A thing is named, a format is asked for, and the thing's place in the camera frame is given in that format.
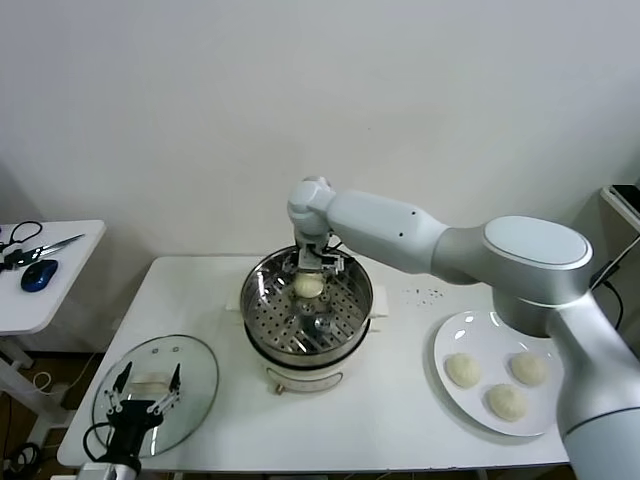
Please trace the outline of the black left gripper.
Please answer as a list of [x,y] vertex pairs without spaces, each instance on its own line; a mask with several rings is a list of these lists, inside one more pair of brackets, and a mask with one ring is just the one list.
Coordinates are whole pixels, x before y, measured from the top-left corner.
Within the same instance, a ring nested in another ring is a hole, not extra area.
[[107,459],[115,461],[123,458],[139,458],[148,431],[160,426],[164,413],[173,408],[180,399],[180,370],[178,363],[172,374],[169,391],[155,403],[151,400],[122,400],[133,362],[129,361],[116,376],[110,389],[104,390],[108,401],[107,419],[113,428],[113,435],[107,447]]

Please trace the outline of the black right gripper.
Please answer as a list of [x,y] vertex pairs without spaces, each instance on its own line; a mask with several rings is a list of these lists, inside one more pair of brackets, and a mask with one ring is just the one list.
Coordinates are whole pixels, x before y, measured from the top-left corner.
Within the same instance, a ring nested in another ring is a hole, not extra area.
[[299,243],[298,269],[303,272],[320,272],[323,270],[323,258],[326,244]]

